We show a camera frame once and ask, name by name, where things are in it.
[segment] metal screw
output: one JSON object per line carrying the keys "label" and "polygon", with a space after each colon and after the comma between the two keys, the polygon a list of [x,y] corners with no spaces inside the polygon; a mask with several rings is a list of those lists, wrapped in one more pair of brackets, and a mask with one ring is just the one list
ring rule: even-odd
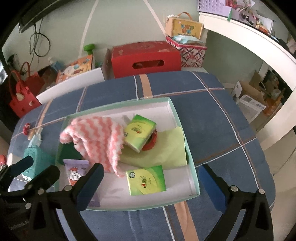
{"label": "metal screw", "polygon": [[265,193],[265,191],[264,191],[262,188],[258,189],[258,192],[259,192],[260,194],[264,194],[264,193]]}
{"label": "metal screw", "polygon": [[44,193],[44,189],[42,189],[42,188],[39,189],[37,193],[38,193],[39,195],[43,194],[43,193]]}
{"label": "metal screw", "polygon": [[231,186],[230,190],[233,191],[233,192],[237,192],[239,189],[238,189],[237,186]]}
{"label": "metal screw", "polygon": [[32,204],[31,204],[30,202],[28,202],[28,203],[26,203],[25,208],[26,208],[26,209],[30,209],[31,206],[32,206]]}
{"label": "metal screw", "polygon": [[67,185],[67,186],[64,187],[64,190],[67,191],[67,192],[70,191],[71,189],[72,189],[71,185]]}

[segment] plaid tablecloth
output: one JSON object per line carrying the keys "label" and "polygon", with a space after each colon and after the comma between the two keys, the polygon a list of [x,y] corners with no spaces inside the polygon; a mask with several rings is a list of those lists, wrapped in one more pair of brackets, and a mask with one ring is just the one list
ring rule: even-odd
{"label": "plaid tablecloth", "polygon": [[[25,123],[43,126],[42,148],[55,156],[64,118],[72,113],[110,103],[169,96],[176,108],[196,168],[208,163],[229,185],[242,191],[263,188],[270,208],[275,185],[264,153],[247,120],[218,79],[201,72],[165,72],[108,80],[60,96],[20,119],[9,152],[23,156],[29,144],[22,128]],[[10,190],[22,189],[25,182],[15,179]],[[99,240],[197,240],[203,241],[219,220],[200,182],[201,194],[187,202],[163,208],[132,212],[81,212]],[[241,211],[233,240],[241,223]],[[71,237],[69,228],[66,233]]]}

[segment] white desk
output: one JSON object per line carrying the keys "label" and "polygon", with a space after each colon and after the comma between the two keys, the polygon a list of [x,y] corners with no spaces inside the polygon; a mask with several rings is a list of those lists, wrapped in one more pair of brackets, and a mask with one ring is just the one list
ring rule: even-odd
{"label": "white desk", "polygon": [[206,40],[207,30],[232,39],[263,59],[293,90],[279,112],[257,133],[262,149],[266,150],[296,125],[295,58],[273,39],[241,22],[228,22],[226,17],[201,12],[199,21],[206,29],[202,36],[203,41]]}

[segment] patterned storage box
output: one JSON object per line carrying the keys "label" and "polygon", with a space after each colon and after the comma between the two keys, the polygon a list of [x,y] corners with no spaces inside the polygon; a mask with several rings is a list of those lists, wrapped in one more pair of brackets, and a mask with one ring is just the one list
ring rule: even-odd
{"label": "patterned storage box", "polygon": [[166,41],[180,51],[182,67],[202,67],[207,47],[201,44],[180,44],[166,37]]}

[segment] towel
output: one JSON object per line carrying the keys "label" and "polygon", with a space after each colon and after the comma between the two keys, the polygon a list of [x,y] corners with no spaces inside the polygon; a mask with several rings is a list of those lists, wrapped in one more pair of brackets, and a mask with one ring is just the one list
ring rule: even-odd
{"label": "towel", "polygon": [[124,173],[117,164],[123,148],[123,127],[110,117],[78,117],[72,120],[59,136],[62,144],[74,143],[74,147],[93,166],[101,163],[105,172]]}

